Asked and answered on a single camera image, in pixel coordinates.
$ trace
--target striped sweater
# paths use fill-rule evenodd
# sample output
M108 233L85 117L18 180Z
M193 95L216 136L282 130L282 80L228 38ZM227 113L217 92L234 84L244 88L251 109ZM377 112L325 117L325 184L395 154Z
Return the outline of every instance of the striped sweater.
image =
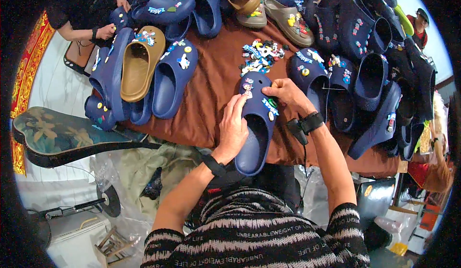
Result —
M357 206L336 207L325 230L282 200L242 187L211 199L186 237L170 229L146 238L141 268L368 267Z

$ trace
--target black hat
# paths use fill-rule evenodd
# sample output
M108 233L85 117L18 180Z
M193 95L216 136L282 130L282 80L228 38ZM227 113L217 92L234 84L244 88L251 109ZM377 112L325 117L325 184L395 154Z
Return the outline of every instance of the black hat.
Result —
M423 9L419 8L416 11L416 14L421 15L421 17L423 17L423 19L426 21L427 25L429 25L429 17L427 16L426 12Z

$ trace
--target black sleeve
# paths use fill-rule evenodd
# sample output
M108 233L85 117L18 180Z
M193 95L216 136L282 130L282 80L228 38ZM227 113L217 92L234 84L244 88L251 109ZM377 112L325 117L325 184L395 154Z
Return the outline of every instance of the black sleeve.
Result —
M65 11L66 7L60 1L53 0L49 3L46 12L50 26L53 29L60 29L69 21Z

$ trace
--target table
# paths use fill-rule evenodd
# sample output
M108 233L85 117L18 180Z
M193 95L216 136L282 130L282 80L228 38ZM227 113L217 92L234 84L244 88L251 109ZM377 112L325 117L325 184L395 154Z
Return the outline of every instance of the table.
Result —
M266 75L271 80L286 78L290 57L298 51L280 30L268 19L268 24L261 30L252 30L241 26L234 17L224 18L223 27L214 39L198 37L192 29L186 38L190 40L199 52L199 64L187 84L183 101L173 119L161 120L152 116L143 126L136 126L125 121L123 125L133 130L147 133L166 141L177 144L214 148L219 141L219 122L223 116L225 105L231 97L238 93L240 81L239 65L245 63L242 57L242 46L251 44L255 39L273 40L279 47L286 44L289 51L280 59ZM280 109L277 125L267 155L268 163L282 165L303 164L304 150L302 145L289 132L287 121L297 118L290 108ZM331 129L341 147L350 171L368 173L386 177L394 175L398 168L398 157L388 158L386 153L372 148L358 160L347 156L347 150L352 142L345 134ZM312 139L308 137L307 165L318 166L317 156Z

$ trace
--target stool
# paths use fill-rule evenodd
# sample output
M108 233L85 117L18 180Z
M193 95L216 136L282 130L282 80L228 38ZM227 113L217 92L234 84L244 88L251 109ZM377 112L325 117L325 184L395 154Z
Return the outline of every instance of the stool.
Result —
M127 242L123 236L117 232L117 227L114 226L104 239L102 239L101 243L95 245L94 250L96 258L98 258L103 268L108 268L115 263L130 258L131 255L126 255L123 250L133 245L134 242L135 240Z
M87 41L86 45L82 45L81 41L71 42L64 54L64 65L79 74L89 77L90 74L85 71L85 68L94 49L95 45L90 41Z

